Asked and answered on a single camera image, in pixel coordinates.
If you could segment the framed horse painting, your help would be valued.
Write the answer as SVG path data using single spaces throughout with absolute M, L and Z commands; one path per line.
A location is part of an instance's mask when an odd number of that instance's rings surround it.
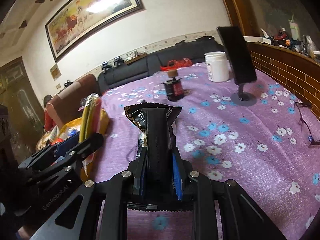
M 54 61 L 105 26 L 142 9 L 141 0 L 69 0 L 45 25 Z

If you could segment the white bottle on sideboard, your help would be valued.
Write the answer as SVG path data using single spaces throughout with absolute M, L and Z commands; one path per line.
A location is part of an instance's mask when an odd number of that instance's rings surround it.
M 294 20 L 294 15 L 289 19 L 289 26 L 291 30 L 291 35 L 294 40 L 300 40 L 299 25 Z

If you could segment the purple floral tablecloth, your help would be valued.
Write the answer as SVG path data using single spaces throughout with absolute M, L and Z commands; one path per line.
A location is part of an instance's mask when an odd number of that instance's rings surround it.
M 177 146 L 182 159 L 210 179 L 236 180 L 272 219 L 287 239 L 300 239 L 316 221 L 319 210 L 319 121 L 309 108 L 300 112 L 311 131 L 297 120 L 294 103 L 301 102 L 263 72 L 245 85 L 257 97 L 251 107 L 231 102 L 238 87 L 233 80 L 208 80 L 206 65 L 178 71 L 187 95 L 169 102 L 157 73 L 103 93 L 102 107 L 111 124 L 97 154 L 94 179 L 109 180 L 125 170 L 137 152 L 139 129 L 124 106 L 147 102 L 182 106 L 176 119 Z M 191 239 L 192 212 L 128 210 L 127 239 Z

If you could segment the black leather sofa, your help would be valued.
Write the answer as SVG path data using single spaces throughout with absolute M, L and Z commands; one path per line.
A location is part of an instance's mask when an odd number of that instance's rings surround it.
M 190 59 L 193 64 L 204 61 L 208 52 L 224 51 L 212 36 L 203 36 L 192 42 L 181 41 L 172 47 L 165 48 L 132 63 L 116 60 L 114 66 L 103 63 L 102 72 L 97 78 L 100 92 L 125 85 L 161 70 L 161 67 L 171 65 L 170 60 Z

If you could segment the eyeglasses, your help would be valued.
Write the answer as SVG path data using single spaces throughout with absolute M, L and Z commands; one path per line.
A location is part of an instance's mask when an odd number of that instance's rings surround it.
M 302 108 L 311 108 L 311 104 L 309 103 L 303 103 L 303 102 L 295 102 L 294 103 L 294 114 L 296 117 L 296 121 L 297 124 L 300 125 L 300 130 L 302 133 L 302 138 L 306 144 L 306 146 L 310 147 L 310 146 L 319 146 L 319 140 L 315 140 L 310 127 L 308 126 L 308 124 L 306 123 L 306 121 L 304 120 L 303 116 L 302 116 L 302 112 L 301 109 Z

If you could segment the seated person in red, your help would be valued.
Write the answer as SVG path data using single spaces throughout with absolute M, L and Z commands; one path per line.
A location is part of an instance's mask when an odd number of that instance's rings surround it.
M 46 110 L 47 103 L 52 99 L 51 95 L 46 95 L 43 99 L 43 105 L 44 105 L 44 130 L 46 132 L 50 132 L 55 126 L 56 123 L 54 120 L 50 117 Z

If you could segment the white plastic jar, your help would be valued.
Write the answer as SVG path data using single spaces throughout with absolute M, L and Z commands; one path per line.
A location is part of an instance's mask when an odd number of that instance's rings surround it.
M 225 52 L 208 52 L 205 53 L 204 59 L 210 81 L 225 82 L 229 79 L 229 65 Z

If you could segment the striped sponge pack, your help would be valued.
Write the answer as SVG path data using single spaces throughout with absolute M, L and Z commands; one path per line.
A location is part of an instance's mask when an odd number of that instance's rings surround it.
M 101 97 L 92 93 L 86 99 L 82 113 L 79 143 L 97 133 L 100 128 Z

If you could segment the black snack bag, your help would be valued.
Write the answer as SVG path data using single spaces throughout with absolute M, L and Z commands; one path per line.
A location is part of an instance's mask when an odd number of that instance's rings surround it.
M 177 211 L 180 209 L 172 168 L 172 154 L 176 152 L 178 166 L 181 162 L 173 132 L 173 123 L 181 112 L 180 107 L 160 103 L 143 102 L 124 108 L 126 117 L 139 129 L 138 150 L 148 148 L 146 160 L 143 194 L 134 194 L 132 188 L 133 209 L 155 211 Z M 137 166 L 136 158 L 130 166 L 134 172 Z

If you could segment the red bag on sofa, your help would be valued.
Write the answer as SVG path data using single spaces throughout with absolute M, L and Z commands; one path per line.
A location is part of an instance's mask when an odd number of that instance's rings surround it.
M 170 60 L 166 66 L 160 66 L 161 71 L 171 71 L 179 68 L 190 67 L 193 63 L 189 58 L 183 58 L 182 60 Z

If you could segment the yellow cardboard box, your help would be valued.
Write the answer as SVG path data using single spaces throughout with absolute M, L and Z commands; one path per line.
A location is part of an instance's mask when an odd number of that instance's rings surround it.
M 46 132 L 36 145 L 36 150 L 39 151 L 43 149 L 47 144 L 54 144 L 66 140 L 68 137 L 74 135 L 76 132 L 80 131 L 82 118 L 74 119 L 67 124 L 65 124 L 61 129 L 57 125 L 50 132 Z M 100 110 L 100 128 L 98 133 L 105 135 L 107 128 L 110 124 L 110 118 L 106 111 L 102 108 Z M 83 168 L 80 172 L 80 178 L 84 181 L 90 177 L 90 173 L 93 169 L 93 161 L 97 157 L 98 150 L 87 157 L 82 163 Z

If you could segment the wooden sideboard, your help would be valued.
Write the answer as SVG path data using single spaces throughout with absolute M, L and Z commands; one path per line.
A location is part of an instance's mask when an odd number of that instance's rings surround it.
M 248 43 L 255 68 L 272 77 L 303 102 L 319 118 L 319 63 L 285 48 Z

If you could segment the black phone on stand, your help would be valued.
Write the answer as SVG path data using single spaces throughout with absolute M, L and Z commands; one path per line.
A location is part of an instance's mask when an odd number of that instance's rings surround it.
M 245 92 L 244 86 L 256 82 L 257 75 L 245 38 L 237 26 L 216 29 L 229 58 L 234 82 L 238 86 L 238 92 L 231 95 L 231 101 L 239 106 L 253 106 L 257 98 Z

